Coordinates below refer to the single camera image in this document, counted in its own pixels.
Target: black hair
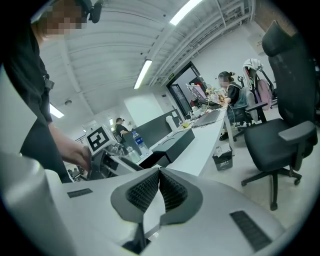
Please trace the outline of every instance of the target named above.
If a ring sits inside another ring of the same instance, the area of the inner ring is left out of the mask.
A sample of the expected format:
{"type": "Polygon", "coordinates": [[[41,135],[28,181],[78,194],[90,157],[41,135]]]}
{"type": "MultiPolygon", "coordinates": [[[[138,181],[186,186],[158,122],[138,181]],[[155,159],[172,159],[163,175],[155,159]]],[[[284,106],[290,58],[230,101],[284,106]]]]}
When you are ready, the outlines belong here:
{"type": "Polygon", "coordinates": [[[234,72],[227,72],[227,71],[223,71],[218,75],[218,78],[223,78],[223,80],[226,82],[233,82],[234,79],[232,78],[232,76],[234,76],[235,73],[234,72]]]}

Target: ceiling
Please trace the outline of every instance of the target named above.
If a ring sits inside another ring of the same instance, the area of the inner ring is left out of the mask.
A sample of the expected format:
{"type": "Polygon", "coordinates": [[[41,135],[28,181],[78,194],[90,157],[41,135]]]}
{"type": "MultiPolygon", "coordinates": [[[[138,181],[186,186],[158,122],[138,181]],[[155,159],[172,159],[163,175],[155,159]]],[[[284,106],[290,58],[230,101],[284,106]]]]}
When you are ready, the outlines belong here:
{"type": "Polygon", "coordinates": [[[177,26],[169,21],[188,0],[104,0],[100,21],[88,21],[40,56],[55,82],[50,101],[65,129],[116,106],[120,90],[133,90],[145,59],[141,87],[160,87],[223,33],[253,17],[254,0],[203,0],[177,26]],[[65,106],[67,99],[72,104],[65,106]]]}

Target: green exit sign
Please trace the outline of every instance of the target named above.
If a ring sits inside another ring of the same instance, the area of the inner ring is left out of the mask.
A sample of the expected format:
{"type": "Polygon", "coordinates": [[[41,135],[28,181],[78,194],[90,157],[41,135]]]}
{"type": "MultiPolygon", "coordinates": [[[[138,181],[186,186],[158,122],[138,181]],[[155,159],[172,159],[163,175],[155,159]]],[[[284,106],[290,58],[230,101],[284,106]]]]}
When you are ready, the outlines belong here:
{"type": "Polygon", "coordinates": [[[174,76],[175,76],[175,74],[172,73],[172,74],[169,76],[169,80],[171,80],[174,76]]]}

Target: brown wall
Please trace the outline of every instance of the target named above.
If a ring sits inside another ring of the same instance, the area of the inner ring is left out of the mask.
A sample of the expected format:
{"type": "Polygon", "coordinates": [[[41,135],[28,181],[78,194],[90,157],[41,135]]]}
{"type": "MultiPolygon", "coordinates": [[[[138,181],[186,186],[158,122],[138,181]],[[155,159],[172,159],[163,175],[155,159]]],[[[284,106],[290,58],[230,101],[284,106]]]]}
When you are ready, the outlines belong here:
{"type": "Polygon", "coordinates": [[[290,36],[297,32],[291,21],[273,3],[268,0],[256,0],[254,21],[267,31],[273,20],[276,20],[290,36]]]}

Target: trash can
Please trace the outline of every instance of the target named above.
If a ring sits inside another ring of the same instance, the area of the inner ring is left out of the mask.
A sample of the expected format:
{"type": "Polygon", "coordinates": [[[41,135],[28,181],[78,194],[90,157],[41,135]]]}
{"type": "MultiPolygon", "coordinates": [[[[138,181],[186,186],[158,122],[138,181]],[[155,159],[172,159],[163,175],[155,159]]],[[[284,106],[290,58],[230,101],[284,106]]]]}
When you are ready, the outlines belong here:
{"type": "Polygon", "coordinates": [[[223,153],[220,157],[214,155],[212,158],[218,171],[229,169],[233,166],[232,148],[230,148],[229,152],[223,153]]]}

